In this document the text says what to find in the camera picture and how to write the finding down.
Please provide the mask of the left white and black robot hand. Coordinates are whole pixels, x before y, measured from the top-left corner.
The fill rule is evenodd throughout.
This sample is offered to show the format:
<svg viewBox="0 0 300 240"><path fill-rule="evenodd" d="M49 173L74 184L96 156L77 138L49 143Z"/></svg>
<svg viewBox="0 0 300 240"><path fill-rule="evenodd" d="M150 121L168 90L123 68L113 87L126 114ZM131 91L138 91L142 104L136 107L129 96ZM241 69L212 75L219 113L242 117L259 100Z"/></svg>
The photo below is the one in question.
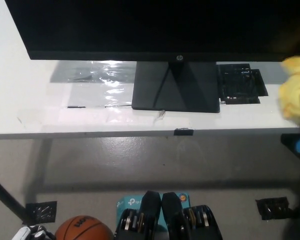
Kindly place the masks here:
<svg viewBox="0 0 300 240"><path fill-rule="evenodd" d="M21 227L11 240L56 240L56 236L43 225Z"/></svg>

